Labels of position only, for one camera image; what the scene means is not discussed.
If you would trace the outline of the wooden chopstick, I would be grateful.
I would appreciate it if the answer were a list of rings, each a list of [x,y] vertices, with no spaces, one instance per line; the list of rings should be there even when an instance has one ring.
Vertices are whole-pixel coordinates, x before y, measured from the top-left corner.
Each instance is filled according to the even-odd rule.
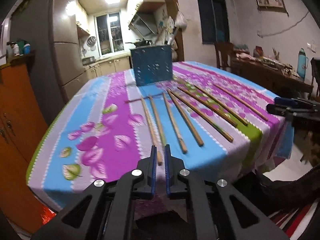
[[[253,111],[255,114],[257,114],[259,117],[261,117],[263,120],[268,121],[268,118],[265,117],[261,112],[259,112],[258,110],[256,110],[254,107],[252,107],[250,104],[248,104],[247,102],[245,102],[244,100],[242,100],[241,98],[239,98],[238,96],[236,96],[235,94],[229,92],[228,90],[226,90],[225,88],[221,87],[220,85],[214,85],[217,88],[219,88],[220,90],[222,90],[223,92],[227,93],[228,95],[230,95],[231,97],[235,98],[236,100],[238,100],[240,103],[242,103],[243,105],[245,105],[247,108],[249,108],[251,111]]]
[[[151,107],[152,107],[152,110],[153,110],[153,114],[155,116],[156,125],[157,125],[157,128],[158,128],[159,137],[160,137],[162,146],[163,146],[163,148],[165,148],[166,139],[165,139],[165,135],[164,135],[164,132],[163,132],[163,127],[162,127],[162,124],[161,124],[161,121],[160,121],[160,118],[159,118],[159,114],[158,114],[157,109],[156,109],[156,105],[154,103],[153,98],[150,95],[148,96],[148,98],[150,100],[150,104],[151,104]]]
[[[145,114],[145,117],[146,117],[146,121],[147,121],[147,124],[148,124],[152,145],[157,147],[157,139],[156,139],[156,135],[155,135],[155,132],[154,132],[154,129],[153,129],[151,118],[150,118],[150,115],[149,115],[149,112],[148,112],[148,108],[146,106],[145,100],[142,97],[140,98],[140,100],[141,100],[141,103],[142,103],[142,106],[143,106],[143,110],[144,110],[144,114]],[[163,164],[163,160],[162,160],[162,156],[158,152],[158,150],[156,150],[156,157],[157,157],[157,164],[159,166],[161,166]]]
[[[168,112],[168,115],[169,115],[169,119],[171,121],[171,124],[173,126],[174,132],[175,132],[176,137],[178,139],[178,143],[180,145],[180,148],[181,148],[182,152],[184,154],[186,154],[187,153],[187,147],[186,147],[186,145],[184,143],[184,140],[183,140],[183,138],[182,138],[182,136],[180,134],[180,130],[178,129],[178,126],[177,126],[175,118],[174,118],[174,116],[172,114],[171,107],[170,107],[170,104],[169,104],[169,102],[167,100],[167,97],[166,97],[165,93],[163,93],[163,99],[164,99],[164,103],[165,103],[165,106],[166,106],[166,109],[167,109],[167,112]]]
[[[197,144],[202,147],[204,145],[203,140],[201,139],[199,133],[197,132],[196,128],[191,123],[190,119],[188,118],[187,114],[184,112],[178,101],[175,99],[173,92],[171,90],[167,90],[167,93],[169,94],[171,100],[175,104],[176,108],[178,109],[180,115],[182,116],[183,120],[187,124],[190,132],[192,133],[193,137],[195,138]]]
[[[215,98],[214,96],[212,96],[210,93],[208,93],[206,90],[200,88],[199,86],[197,86],[197,85],[194,85],[194,86],[198,90],[200,90],[202,93],[206,94],[209,98],[211,98],[212,100],[217,102],[221,107],[223,107],[225,110],[227,110],[233,116],[235,116],[242,124],[244,124],[245,126],[248,126],[248,121],[246,119],[244,119],[243,117],[241,117],[238,113],[233,111],[231,108],[229,108],[225,103],[221,102],[219,99]]]
[[[168,90],[171,92],[178,100],[183,102],[185,105],[187,105],[190,109],[192,109],[195,113],[197,113],[202,119],[204,119],[210,126],[215,128],[223,137],[225,137],[226,140],[229,142],[233,142],[233,137],[225,132],[220,126],[215,124],[208,116],[206,116],[204,113],[202,113],[199,109],[197,109],[195,106],[193,106],[191,103],[189,103],[187,100],[179,96],[176,92],[173,92],[172,90]]]
[[[230,123],[232,126],[237,127],[237,123],[232,120],[230,117],[228,117],[227,115],[225,115],[225,113],[215,109],[213,106],[211,106],[209,103],[207,103],[206,101],[202,100],[201,98],[198,98],[197,96],[195,96],[194,94],[192,94],[191,92],[187,91],[184,88],[178,87],[179,90],[183,91],[185,94],[188,94],[190,97],[192,97],[193,99],[197,100],[198,102],[202,103],[203,105],[205,105],[207,108],[209,108],[211,111],[213,111],[214,113],[216,113],[217,115],[219,115],[221,118],[223,118],[224,120],[226,120],[228,123]]]

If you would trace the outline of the white plastic bag hanging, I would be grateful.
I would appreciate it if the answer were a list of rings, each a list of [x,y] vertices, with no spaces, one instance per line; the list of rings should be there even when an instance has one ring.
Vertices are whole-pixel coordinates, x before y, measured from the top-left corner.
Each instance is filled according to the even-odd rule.
[[[187,21],[184,18],[184,15],[178,11],[175,19],[175,27],[185,30],[187,28]]]

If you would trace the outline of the kitchen window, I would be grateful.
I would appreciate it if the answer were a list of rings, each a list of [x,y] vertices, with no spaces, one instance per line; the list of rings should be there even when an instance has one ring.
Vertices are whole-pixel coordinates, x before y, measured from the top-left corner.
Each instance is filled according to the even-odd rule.
[[[113,12],[95,18],[101,55],[124,50],[120,12]]]

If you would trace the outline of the blue perforated utensil holder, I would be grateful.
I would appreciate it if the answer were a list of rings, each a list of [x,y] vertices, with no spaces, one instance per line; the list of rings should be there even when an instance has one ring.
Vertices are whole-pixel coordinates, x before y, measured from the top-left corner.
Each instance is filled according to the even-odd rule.
[[[130,51],[137,86],[173,79],[170,45],[143,46]]]

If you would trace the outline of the pink cloth on table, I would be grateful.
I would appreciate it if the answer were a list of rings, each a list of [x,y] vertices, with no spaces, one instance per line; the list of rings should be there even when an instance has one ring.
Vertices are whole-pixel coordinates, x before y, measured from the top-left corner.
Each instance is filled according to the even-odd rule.
[[[241,60],[247,60],[247,61],[255,61],[255,57],[252,57],[251,55],[243,52],[243,51],[239,51],[236,54],[236,58],[237,59],[241,59]]]

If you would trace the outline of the dark window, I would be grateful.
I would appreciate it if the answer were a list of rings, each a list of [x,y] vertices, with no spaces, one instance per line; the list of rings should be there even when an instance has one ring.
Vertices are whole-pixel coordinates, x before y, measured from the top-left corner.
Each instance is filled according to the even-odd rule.
[[[229,25],[225,0],[197,0],[203,44],[229,41]]]

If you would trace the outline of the kitchen counter cabinets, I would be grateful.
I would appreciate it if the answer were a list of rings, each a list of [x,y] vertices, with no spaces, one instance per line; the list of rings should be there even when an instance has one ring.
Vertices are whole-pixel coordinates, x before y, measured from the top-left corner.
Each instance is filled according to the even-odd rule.
[[[89,79],[122,72],[129,70],[130,68],[131,57],[129,55],[111,57],[85,66],[86,74]]]

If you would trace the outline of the orange wooden cabinet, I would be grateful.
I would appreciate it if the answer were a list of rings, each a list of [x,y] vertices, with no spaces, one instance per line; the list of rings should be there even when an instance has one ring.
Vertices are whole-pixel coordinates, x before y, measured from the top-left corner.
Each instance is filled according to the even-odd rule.
[[[1,66],[1,211],[28,233],[42,225],[42,204],[27,186],[33,153],[48,126],[29,80],[34,54]]]

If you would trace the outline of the grey refrigerator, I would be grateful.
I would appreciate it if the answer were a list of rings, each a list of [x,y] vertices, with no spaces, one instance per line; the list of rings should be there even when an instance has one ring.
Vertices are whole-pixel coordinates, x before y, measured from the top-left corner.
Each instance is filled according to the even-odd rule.
[[[75,9],[76,0],[24,0],[11,17],[11,40],[27,41],[35,53],[30,83],[47,124],[88,81]]]

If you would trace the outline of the floral striped tablecloth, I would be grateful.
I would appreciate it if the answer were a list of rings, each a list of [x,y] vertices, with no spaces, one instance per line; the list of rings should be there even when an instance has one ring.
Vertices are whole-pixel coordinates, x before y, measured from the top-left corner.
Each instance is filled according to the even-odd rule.
[[[166,145],[186,168],[208,179],[236,179],[254,168],[274,169],[291,156],[293,128],[281,117],[270,115],[266,106],[275,94],[242,77],[198,62],[173,64],[174,78],[137,86],[132,70],[125,70],[88,81],[65,105],[48,128],[27,169],[31,191],[52,210],[61,210],[72,195],[95,179],[114,181],[134,169],[140,159],[150,155],[152,141],[140,98],[145,100],[163,157],[155,116],[148,96],[156,105]],[[217,102],[198,90],[206,90],[248,121],[242,124]],[[214,85],[235,94],[268,121],[263,120],[235,98]],[[179,90],[184,88],[238,125],[232,126],[202,103]],[[200,147],[171,100],[167,90],[176,92],[233,137],[225,139],[197,113],[178,101],[196,128],[204,145]],[[178,143],[164,103],[165,93],[180,134],[187,147],[184,154]]]

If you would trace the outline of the wooden dining chair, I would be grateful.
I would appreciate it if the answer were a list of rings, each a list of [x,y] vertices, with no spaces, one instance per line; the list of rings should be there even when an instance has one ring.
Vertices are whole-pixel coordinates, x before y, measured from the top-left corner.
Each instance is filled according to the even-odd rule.
[[[234,54],[234,45],[230,42],[216,42],[214,46],[217,68],[226,70],[229,67],[228,59]]]

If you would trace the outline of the teal thermos bottle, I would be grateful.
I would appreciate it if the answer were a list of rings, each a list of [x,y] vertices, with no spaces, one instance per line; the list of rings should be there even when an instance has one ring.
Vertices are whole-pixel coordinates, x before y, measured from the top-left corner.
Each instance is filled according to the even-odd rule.
[[[298,53],[297,74],[302,79],[305,79],[306,69],[308,68],[309,58],[306,56],[305,50],[300,49]]]

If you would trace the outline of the steel range hood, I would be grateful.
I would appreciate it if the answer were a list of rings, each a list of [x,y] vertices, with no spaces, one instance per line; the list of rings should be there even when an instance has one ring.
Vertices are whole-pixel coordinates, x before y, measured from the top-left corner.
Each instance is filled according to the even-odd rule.
[[[143,38],[158,34],[155,17],[150,13],[136,13],[129,23],[129,27]]]

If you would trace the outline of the black wok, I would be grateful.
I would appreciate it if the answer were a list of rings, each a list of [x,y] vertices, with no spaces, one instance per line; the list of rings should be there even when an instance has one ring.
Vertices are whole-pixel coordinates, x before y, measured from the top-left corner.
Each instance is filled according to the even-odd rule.
[[[137,47],[144,47],[144,46],[151,46],[153,42],[151,40],[136,40],[134,42],[126,42],[126,44],[133,44],[136,48]]]

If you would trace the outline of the dark wooden dining table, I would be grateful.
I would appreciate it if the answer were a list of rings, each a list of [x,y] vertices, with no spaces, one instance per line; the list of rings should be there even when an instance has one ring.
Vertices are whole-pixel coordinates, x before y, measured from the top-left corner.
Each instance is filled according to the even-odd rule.
[[[304,97],[313,91],[313,86],[285,76],[280,70],[271,69],[259,62],[238,58],[231,59],[231,71],[285,98]]]

